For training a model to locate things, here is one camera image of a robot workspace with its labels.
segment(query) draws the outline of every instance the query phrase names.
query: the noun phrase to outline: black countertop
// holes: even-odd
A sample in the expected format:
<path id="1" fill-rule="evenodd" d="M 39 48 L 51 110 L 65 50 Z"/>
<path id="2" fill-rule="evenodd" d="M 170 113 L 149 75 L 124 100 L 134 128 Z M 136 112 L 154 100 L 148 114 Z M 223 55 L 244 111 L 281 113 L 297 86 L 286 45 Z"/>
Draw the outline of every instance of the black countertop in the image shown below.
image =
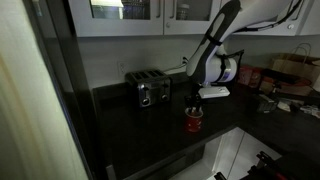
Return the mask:
<path id="1" fill-rule="evenodd" d="M 320 162 L 319 119 L 281 110 L 248 113 L 247 93 L 241 88 L 203 105 L 201 131 L 186 132 L 184 96 L 190 89 L 190 83 L 175 84 L 171 102 L 142 110 L 133 108 L 123 84 L 94 89 L 102 152 L 106 166 L 112 163 L 117 178 L 147 175 L 235 127 L 280 154 L 298 151 Z"/>

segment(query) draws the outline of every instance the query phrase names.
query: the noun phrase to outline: cabinet handle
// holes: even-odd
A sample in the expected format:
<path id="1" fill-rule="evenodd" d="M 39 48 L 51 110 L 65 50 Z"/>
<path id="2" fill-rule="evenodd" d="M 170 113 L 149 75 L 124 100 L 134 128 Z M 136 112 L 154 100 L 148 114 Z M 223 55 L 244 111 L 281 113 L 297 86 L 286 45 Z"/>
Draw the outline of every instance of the cabinet handle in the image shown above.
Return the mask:
<path id="1" fill-rule="evenodd" d="M 173 0 L 172 2 L 173 2 L 173 4 L 172 4 L 172 16 L 170 16 L 170 19 L 173 19 L 174 15 L 176 14 L 176 0 Z"/>
<path id="2" fill-rule="evenodd" d="M 158 15 L 156 16 L 156 18 L 160 18 L 161 17 L 161 0 L 158 0 Z"/>

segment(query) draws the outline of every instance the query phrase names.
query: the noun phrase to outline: kitchen appliance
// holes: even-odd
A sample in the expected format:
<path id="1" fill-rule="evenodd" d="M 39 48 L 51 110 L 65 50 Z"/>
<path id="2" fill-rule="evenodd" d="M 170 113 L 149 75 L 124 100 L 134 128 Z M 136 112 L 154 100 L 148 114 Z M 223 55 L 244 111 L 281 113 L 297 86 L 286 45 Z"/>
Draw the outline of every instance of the kitchen appliance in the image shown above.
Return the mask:
<path id="1" fill-rule="evenodd" d="M 140 108 L 168 102 L 171 99 L 172 80 L 157 69 L 130 72 L 125 76 L 128 94 Z"/>

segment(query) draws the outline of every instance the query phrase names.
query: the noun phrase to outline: red cup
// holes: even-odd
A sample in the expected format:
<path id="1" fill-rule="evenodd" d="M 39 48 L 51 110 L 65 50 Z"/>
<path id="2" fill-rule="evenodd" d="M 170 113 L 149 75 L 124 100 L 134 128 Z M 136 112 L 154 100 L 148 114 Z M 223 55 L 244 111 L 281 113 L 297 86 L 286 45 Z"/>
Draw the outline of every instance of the red cup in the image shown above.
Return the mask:
<path id="1" fill-rule="evenodd" d="M 200 109 L 198 112 L 193 109 L 193 111 L 189 112 L 189 109 L 187 108 L 185 110 L 185 113 L 187 115 L 185 129 L 189 132 L 198 132 L 201 129 L 202 124 L 202 116 L 203 112 Z"/>

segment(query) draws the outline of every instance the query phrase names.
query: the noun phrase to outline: bottle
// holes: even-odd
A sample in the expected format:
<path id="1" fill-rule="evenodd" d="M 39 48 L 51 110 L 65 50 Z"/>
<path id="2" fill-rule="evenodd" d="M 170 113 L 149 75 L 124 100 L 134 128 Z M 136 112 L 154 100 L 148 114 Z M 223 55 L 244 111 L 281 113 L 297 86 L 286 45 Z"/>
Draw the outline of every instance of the bottle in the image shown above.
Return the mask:
<path id="1" fill-rule="evenodd" d="M 189 8 L 188 4 L 180 4 L 177 10 L 177 20 L 187 20 Z"/>

